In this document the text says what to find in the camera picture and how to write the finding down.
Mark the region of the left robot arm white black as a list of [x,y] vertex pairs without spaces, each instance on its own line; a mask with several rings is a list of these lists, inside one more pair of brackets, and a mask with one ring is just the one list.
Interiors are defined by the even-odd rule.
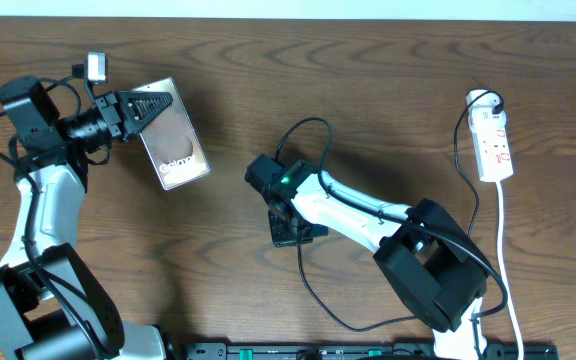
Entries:
[[63,118],[33,75],[0,87],[16,129],[3,159],[21,195],[15,233],[0,261],[0,350],[7,359],[182,359],[155,325],[122,320],[76,252],[89,154],[139,135],[173,103],[168,92],[118,91]]

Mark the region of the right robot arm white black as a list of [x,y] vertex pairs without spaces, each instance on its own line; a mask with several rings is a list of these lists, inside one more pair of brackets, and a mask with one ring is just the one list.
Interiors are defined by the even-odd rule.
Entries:
[[472,317],[490,263],[439,204],[394,204],[349,188],[300,160],[260,155],[246,182],[264,199],[272,241],[301,246],[334,230],[372,252],[402,303],[434,333],[440,358],[475,359],[487,343]]

